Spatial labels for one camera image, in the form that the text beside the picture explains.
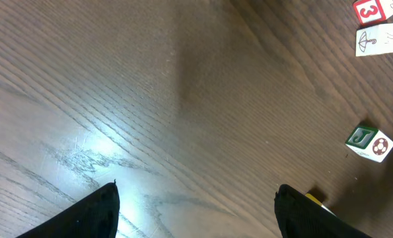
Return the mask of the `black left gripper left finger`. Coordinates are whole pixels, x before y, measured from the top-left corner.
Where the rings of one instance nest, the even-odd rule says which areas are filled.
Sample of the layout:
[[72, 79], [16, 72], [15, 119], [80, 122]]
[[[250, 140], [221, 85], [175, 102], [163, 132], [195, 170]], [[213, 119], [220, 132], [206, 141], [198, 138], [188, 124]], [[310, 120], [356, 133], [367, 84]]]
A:
[[18, 238], [115, 238], [120, 197], [109, 182]]

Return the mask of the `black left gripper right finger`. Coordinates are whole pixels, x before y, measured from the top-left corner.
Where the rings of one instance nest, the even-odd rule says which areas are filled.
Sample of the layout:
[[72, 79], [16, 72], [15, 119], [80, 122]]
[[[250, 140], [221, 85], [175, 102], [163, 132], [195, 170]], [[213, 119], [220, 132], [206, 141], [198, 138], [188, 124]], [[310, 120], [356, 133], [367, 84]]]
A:
[[275, 193], [274, 212], [283, 238], [370, 238], [288, 184]]

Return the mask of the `white block with hammer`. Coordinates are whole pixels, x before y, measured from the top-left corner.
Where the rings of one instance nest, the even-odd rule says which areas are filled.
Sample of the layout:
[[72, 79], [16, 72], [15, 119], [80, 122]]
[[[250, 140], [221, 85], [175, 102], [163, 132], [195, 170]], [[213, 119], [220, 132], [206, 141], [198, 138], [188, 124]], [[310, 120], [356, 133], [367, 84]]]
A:
[[334, 214], [331, 210], [329, 210], [327, 207], [325, 207], [325, 205], [323, 205], [323, 203], [321, 203], [318, 199], [316, 199], [312, 194], [310, 193], [306, 193], [305, 196], [307, 198], [309, 198], [310, 200], [312, 200], [314, 203], [318, 204], [319, 206], [321, 206], [322, 208], [324, 208], [326, 211], [328, 211], [331, 214]]

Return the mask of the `white block with soccer ball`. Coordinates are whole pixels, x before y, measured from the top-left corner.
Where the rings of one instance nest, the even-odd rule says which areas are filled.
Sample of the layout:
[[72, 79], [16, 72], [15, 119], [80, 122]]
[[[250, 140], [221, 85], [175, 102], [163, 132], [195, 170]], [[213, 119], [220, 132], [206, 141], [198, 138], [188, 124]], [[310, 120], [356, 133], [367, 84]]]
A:
[[357, 126], [345, 145], [361, 157], [381, 163], [393, 148], [393, 141], [377, 128]]

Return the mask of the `cream block with umbrella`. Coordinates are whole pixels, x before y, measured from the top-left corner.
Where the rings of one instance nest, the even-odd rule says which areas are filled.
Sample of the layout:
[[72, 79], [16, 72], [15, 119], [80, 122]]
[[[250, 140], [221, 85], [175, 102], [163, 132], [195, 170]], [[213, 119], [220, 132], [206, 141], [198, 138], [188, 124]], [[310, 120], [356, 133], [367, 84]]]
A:
[[356, 32], [356, 57], [390, 53], [393, 53], [393, 23], [378, 24]]

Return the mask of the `white block red number three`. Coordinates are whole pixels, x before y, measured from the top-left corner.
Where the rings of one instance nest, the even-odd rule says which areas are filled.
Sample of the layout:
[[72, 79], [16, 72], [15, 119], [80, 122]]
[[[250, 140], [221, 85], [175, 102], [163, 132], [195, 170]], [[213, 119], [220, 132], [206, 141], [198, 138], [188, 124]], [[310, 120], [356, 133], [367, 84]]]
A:
[[353, 8], [361, 25], [375, 24], [393, 16], [393, 0], [358, 0]]

